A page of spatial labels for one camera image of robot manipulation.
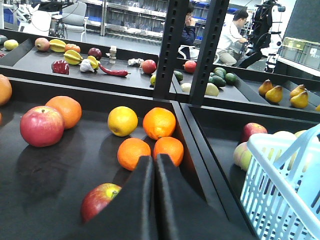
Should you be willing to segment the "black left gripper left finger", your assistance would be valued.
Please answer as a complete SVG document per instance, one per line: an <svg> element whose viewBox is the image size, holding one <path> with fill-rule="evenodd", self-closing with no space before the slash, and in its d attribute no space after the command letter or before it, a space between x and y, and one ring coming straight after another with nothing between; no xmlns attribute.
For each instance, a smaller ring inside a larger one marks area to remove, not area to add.
<svg viewBox="0 0 320 240"><path fill-rule="evenodd" d="M158 239L154 197L154 163L142 156L118 195L84 223L84 240Z"/></svg>

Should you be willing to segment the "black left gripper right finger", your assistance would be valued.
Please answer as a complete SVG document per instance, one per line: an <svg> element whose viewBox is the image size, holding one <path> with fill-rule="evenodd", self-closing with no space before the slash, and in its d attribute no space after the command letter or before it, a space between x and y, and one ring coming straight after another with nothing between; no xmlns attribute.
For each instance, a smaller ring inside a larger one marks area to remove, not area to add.
<svg viewBox="0 0 320 240"><path fill-rule="evenodd" d="M160 235L163 240L253 240L254 236L211 208L167 154L155 161Z"/></svg>

